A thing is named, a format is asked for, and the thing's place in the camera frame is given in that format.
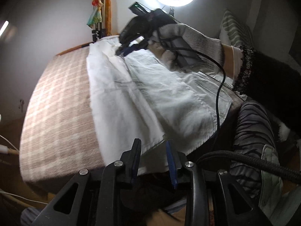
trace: blue clip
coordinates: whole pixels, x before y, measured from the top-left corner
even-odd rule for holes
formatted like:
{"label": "blue clip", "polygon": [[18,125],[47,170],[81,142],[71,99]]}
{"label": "blue clip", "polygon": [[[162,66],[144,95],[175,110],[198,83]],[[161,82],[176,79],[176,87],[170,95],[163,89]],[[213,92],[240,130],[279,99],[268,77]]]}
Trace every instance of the blue clip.
{"label": "blue clip", "polygon": [[174,189],[177,189],[177,187],[178,187],[178,172],[177,172],[176,163],[175,163],[173,153],[172,153],[172,148],[170,146],[170,142],[167,141],[165,146],[166,146],[167,162],[168,162],[168,167],[169,167],[169,171],[170,171],[171,184],[173,185]]}
{"label": "blue clip", "polygon": [[138,50],[138,48],[139,48],[138,44],[134,44],[130,47],[124,48],[121,53],[123,53],[123,56],[125,57],[128,54],[130,54],[131,52]]}

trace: white wall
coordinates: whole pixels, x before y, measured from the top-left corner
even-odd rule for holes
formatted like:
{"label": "white wall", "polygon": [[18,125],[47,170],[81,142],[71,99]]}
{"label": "white wall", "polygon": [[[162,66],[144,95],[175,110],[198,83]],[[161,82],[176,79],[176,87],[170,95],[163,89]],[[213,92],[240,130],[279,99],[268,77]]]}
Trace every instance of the white wall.
{"label": "white wall", "polygon": [[286,0],[261,0],[253,30],[255,48],[285,62],[297,26],[298,17]]}
{"label": "white wall", "polygon": [[258,13],[260,10],[261,0],[252,0],[249,16],[246,20],[246,25],[253,31],[256,25]]}
{"label": "white wall", "polygon": [[[153,9],[155,0],[112,0],[112,32],[120,32],[133,17],[128,6],[135,1]],[[224,8],[245,22],[251,0],[194,0],[175,9],[176,18],[204,34],[219,32]],[[0,114],[2,122],[19,118],[19,100],[25,109],[48,61],[57,53],[91,41],[86,26],[91,0],[21,0],[7,20],[17,27],[9,43],[0,44]]]}

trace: cushion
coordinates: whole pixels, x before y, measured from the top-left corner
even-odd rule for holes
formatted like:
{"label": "cushion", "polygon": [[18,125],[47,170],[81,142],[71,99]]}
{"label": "cushion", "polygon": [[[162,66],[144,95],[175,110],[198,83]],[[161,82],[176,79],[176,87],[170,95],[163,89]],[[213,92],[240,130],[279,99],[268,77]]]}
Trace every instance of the cushion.
{"label": "cushion", "polygon": [[254,47],[250,28],[237,20],[228,9],[225,9],[219,39],[228,46],[239,47],[244,44]]}

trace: gray glove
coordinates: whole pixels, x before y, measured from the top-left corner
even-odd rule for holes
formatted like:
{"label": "gray glove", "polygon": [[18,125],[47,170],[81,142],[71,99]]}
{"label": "gray glove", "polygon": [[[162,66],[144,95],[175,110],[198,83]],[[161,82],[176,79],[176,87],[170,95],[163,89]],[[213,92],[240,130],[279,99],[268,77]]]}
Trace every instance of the gray glove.
{"label": "gray glove", "polygon": [[[224,54],[222,50],[222,44],[218,39],[209,38],[197,30],[189,27],[185,24],[169,24],[160,28],[160,37],[162,39],[174,38],[174,37],[182,37],[187,44],[194,50],[201,52],[210,58],[214,59],[221,66],[224,64]],[[149,49],[156,55],[154,50],[157,49],[162,52],[162,47],[158,43],[158,33],[154,31],[153,37],[150,40]],[[173,60],[175,59],[175,55],[166,50],[163,53],[156,55],[157,58],[169,69],[169,70],[178,70]],[[210,60],[201,57],[204,61],[201,67],[207,68],[209,71],[218,72],[219,68]]]}

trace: checkered blanket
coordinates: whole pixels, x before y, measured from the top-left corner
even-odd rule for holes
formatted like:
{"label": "checkered blanket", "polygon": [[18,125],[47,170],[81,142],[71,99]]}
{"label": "checkered blanket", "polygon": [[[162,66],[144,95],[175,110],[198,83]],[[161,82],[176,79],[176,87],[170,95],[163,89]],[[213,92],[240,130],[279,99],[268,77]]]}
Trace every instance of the checkered blanket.
{"label": "checkered blanket", "polygon": [[25,182],[53,191],[54,178],[103,164],[90,109],[89,47],[56,56],[31,96],[20,146]]}

